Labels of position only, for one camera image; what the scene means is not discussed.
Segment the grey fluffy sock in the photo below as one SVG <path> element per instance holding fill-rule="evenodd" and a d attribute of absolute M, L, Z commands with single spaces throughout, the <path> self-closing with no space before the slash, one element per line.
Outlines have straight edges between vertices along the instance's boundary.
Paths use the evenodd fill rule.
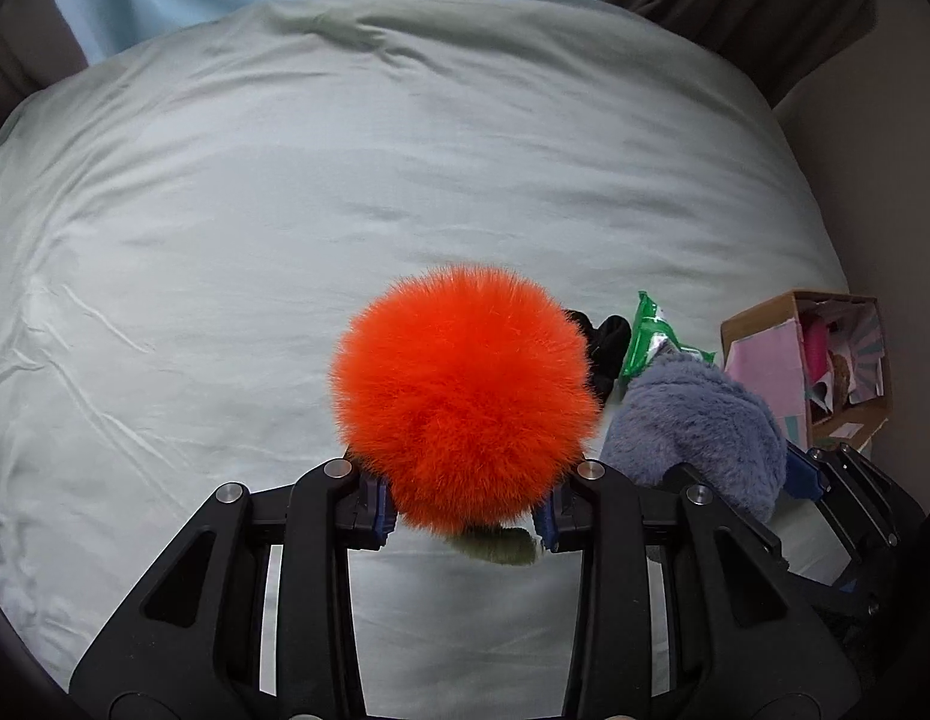
<path fill-rule="evenodd" d="M 784 489 L 787 442 L 758 395 L 719 367 L 675 353 L 628 385 L 600 461 L 644 488 L 688 463 L 728 504 L 766 523 Z"/>

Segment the green wet wipes pack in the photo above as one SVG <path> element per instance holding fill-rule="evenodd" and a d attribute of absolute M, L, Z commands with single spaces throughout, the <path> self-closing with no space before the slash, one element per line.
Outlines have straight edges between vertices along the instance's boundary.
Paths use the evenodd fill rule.
<path fill-rule="evenodd" d="M 631 324 L 631 340 L 621 362 L 620 379 L 631 382 L 657 359 L 666 355 L 685 355 L 712 364 L 712 351 L 684 344 L 671 327 L 660 305 L 646 291 L 637 293 L 637 307 Z"/>

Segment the black fabric scrunchie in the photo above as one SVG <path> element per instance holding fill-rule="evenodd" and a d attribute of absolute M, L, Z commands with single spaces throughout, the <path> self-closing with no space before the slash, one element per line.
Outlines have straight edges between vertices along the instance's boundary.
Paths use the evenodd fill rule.
<path fill-rule="evenodd" d="M 577 325 L 577 330 L 586 339 L 589 390 L 598 406 L 604 408 L 623 369 L 631 343 L 631 323 L 625 317 L 613 314 L 600 325 L 593 325 L 584 312 L 572 309 L 566 310 L 566 317 Z"/>

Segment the pink leather pouch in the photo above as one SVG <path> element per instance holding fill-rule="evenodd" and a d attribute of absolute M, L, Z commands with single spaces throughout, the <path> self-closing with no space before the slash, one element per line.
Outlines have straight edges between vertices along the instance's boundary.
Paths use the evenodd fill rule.
<path fill-rule="evenodd" d="M 829 372 L 828 323 L 818 314 L 805 312 L 800 316 L 800 325 L 808 382 L 815 383 Z"/>

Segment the orange fluffy pompom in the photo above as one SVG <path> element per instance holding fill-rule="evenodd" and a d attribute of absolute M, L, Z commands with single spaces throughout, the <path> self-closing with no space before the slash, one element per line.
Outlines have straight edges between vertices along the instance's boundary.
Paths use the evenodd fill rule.
<path fill-rule="evenodd" d="M 392 284 L 344 330 L 330 387 L 343 444 L 406 522 L 441 535 L 524 515 L 600 421 L 577 323 L 497 266 Z"/>

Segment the open cardboard box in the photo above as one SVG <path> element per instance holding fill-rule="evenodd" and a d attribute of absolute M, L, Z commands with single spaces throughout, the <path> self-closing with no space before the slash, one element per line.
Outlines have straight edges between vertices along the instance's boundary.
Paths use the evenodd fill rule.
<path fill-rule="evenodd" d="M 725 372 L 802 449 L 872 442 L 892 411 L 885 332 L 870 296 L 794 289 L 721 327 Z"/>

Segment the light green bed sheet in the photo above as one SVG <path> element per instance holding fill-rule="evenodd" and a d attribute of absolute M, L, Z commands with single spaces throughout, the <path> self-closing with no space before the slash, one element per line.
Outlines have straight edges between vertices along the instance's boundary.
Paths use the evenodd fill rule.
<path fill-rule="evenodd" d="M 218 484 L 337 450 L 333 346 L 401 278 L 519 271 L 683 340 L 846 278 L 773 112 L 587 0 L 244 8 L 0 132 L 0 603 L 53 678 Z"/>

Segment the brown left curtain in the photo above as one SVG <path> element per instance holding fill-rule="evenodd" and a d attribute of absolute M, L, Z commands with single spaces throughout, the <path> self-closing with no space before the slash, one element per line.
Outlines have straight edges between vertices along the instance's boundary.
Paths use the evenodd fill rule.
<path fill-rule="evenodd" d="M 1 0 L 0 128 L 24 99 L 87 66 L 55 0 Z"/>

